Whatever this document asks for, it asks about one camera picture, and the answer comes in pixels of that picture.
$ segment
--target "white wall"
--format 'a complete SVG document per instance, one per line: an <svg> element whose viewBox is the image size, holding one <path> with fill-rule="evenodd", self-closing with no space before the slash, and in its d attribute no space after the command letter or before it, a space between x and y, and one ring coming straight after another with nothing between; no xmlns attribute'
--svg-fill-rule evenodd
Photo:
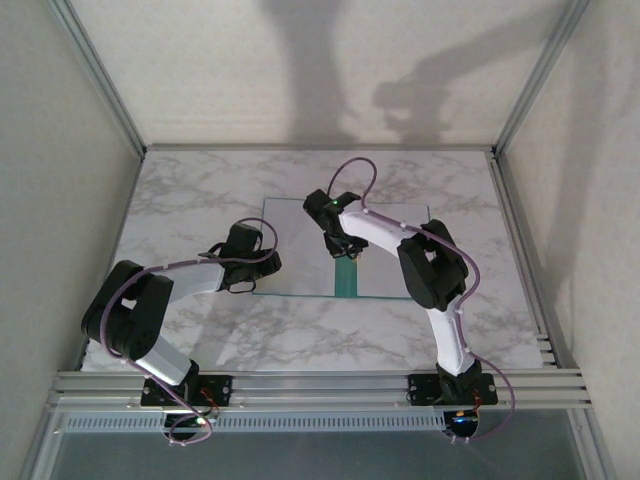
<svg viewBox="0 0 640 480"><path fill-rule="evenodd" d="M147 143L493 143L566 0L73 0Z"/></svg>
<svg viewBox="0 0 640 480"><path fill-rule="evenodd" d="M593 1L507 153L622 479L640 478L639 132L640 3Z"/></svg>
<svg viewBox="0 0 640 480"><path fill-rule="evenodd" d="M101 283L138 161L46 2L0 15L0 465L19 474Z"/></svg>

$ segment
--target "white marble tabletop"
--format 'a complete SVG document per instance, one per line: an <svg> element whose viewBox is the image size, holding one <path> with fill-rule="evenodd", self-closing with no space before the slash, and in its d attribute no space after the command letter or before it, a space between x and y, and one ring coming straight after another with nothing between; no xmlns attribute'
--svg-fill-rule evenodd
<svg viewBox="0 0 640 480"><path fill-rule="evenodd" d="M194 258L224 241L234 221L260 216L266 197L324 189L357 155L378 165L371 202L429 205L476 259L483 280L464 316L471 347L502 367L539 368L535 324L483 152L150 152L116 260ZM335 191L360 193L370 173L351 165ZM409 300L199 294L169 306L162 335L210 370L432 369L436 358L426 314ZM84 371L123 369L89 344Z"/></svg>

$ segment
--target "table surface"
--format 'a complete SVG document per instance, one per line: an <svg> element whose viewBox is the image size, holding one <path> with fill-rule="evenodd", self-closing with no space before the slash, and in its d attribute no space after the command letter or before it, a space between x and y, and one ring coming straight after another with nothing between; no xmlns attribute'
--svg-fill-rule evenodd
<svg viewBox="0 0 640 480"><path fill-rule="evenodd" d="M354 156L378 165L371 202L429 205L478 263L482 282L464 313L473 350L505 368L542 366L480 151L149 152L116 261L194 258L224 241L234 221L260 216L265 198L304 198ZM336 192L362 192L371 174L364 163L343 173ZM199 294L169 306L162 335L205 370L433 369L437 353L424 310L410 300ZM90 342L84 371L126 369Z"/></svg>

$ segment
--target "green tape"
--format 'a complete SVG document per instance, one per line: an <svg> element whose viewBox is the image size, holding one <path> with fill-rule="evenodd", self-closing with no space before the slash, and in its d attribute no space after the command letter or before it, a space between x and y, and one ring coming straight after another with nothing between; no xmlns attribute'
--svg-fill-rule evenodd
<svg viewBox="0 0 640 480"><path fill-rule="evenodd" d="M336 297L358 297L358 264L349 257L336 259Z"/></svg>

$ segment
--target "green strip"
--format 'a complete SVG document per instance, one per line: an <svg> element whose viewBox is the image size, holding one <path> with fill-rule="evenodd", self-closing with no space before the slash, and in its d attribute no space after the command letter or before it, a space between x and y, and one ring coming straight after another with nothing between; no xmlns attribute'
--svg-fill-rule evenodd
<svg viewBox="0 0 640 480"><path fill-rule="evenodd" d="M358 297L358 265L348 257L336 259L336 297Z"/></svg>

